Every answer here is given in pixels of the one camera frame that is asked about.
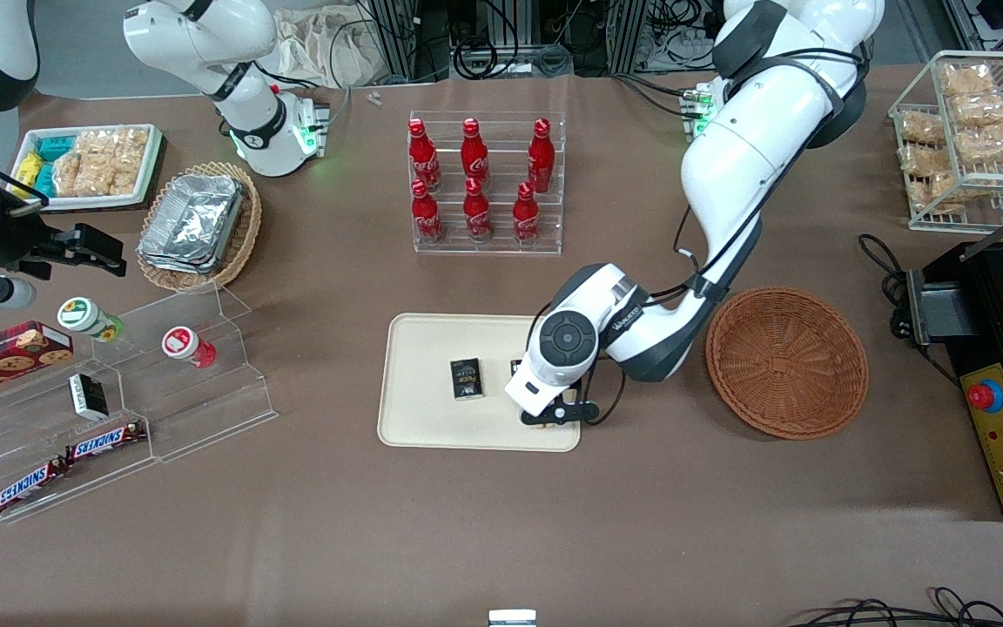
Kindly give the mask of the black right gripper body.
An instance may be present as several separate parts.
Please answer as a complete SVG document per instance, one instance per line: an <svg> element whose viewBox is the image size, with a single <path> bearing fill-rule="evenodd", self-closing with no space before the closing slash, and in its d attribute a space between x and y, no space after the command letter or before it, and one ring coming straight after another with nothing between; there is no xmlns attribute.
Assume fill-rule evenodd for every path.
<svg viewBox="0 0 1003 627"><path fill-rule="evenodd" d="M11 193L0 193L0 270L22 273L37 280L51 277L51 263L44 257L56 230L44 223L39 212L13 217L12 210L24 203Z"/></svg>

